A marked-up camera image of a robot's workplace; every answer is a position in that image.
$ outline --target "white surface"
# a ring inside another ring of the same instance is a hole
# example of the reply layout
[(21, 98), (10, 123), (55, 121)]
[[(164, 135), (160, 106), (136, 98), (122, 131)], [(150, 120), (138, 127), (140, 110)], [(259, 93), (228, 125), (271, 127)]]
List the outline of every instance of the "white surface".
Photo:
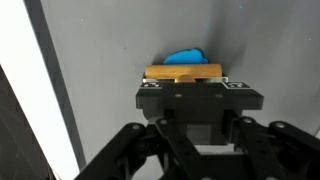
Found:
[(53, 171), (78, 173), (66, 131), (24, 1), (0, 1), (0, 63)]

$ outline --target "blue sponge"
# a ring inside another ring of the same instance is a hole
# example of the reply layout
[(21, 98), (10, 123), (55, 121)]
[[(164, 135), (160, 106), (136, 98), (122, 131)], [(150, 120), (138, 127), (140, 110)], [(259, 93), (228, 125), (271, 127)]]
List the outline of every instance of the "blue sponge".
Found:
[(163, 64), (208, 64), (208, 60), (203, 57), (200, 50), (191, 49), (171, 54)]

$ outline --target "screw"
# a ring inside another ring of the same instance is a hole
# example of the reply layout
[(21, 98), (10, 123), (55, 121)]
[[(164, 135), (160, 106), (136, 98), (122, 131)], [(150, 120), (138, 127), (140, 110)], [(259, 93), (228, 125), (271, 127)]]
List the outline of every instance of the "screw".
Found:
[(269, 176), (269, 177), (266, 177), (266, 180), (278, 180), (278, 178), (275, 178), (275, 177)]
[(283, 123), (276, 123), (276, 126), (277, 126), (278, 128), (284, 128), (284, 127), (286, 127), (286, 125), (284, 125)]
[(140, 129), (140, 126), (139, 126), (139, 125), (133, 125), (133, 126), (132, 126), (132, 129), (133, 129), (133, 130), (138, 130), (138, 129)]
[(182, 94), (176, 94), (174, 95), (176, 98), (182, 98)]
[(202, 177), (201, 180), (212, 180), (211, 177)]
[(160, 121), (160, 123), (161, 123), (161, 124), (167, 124), (167, 120), (164, 120), (164, 119), (163, 119), (163, 120)]
[(252, 120), (251, 119), (244, 119), (243, 120), (245, 123), (252, 123)]
[(216, 94), (216, 98), (223, 98), (222, 94)]

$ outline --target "gray wall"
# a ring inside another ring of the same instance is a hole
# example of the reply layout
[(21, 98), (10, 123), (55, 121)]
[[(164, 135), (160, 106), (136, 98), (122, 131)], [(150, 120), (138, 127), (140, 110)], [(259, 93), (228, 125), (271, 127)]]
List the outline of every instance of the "gray wall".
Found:
[(126, 123), (145, 66), (199, 47), (231, 81), (265, 96), (246, 112), (315, 134), (320, 121), (319, 0), (42, 0), (87, 162)]

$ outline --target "black mechanical arm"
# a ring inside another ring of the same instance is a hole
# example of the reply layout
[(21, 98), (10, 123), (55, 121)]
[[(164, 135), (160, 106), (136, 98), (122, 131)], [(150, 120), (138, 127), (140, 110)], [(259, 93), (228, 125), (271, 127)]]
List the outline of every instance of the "black mechanical arm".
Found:
[[(263, 103), (244, 83), (145, 82), (136, 101), (148, 125), (124, 126), (76, 180), (129, 180), (152, 155), (161, 180), (320, 179), (320, 141), (286, 122), (264, 127), (241, 116)], [(234, 154), (194, 146), (230, 143)]]

